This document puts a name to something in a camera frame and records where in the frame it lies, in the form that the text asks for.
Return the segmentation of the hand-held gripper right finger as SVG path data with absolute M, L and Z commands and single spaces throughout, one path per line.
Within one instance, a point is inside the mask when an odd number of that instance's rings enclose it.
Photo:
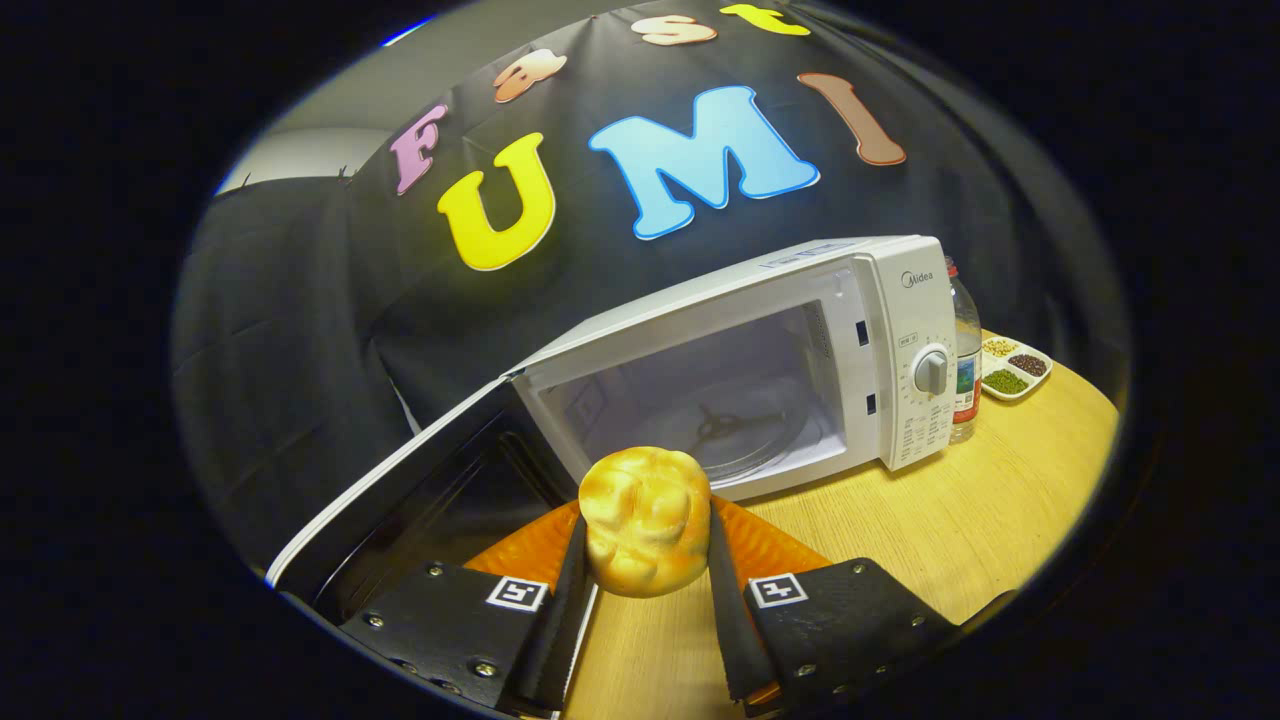
M 961 628 L 878 562 L 835 562 L 710 501 L 708 569 L 730 698 L 748 716 L 850 705 L 959 641 Z

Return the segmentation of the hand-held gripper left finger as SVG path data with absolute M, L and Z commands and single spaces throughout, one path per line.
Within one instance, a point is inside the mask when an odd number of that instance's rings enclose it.
M 570 502 L 467 562 L 416 562 L 340 629 L 448 700 L 509 716 L 558 714 L 594 598 L 585 530 Z

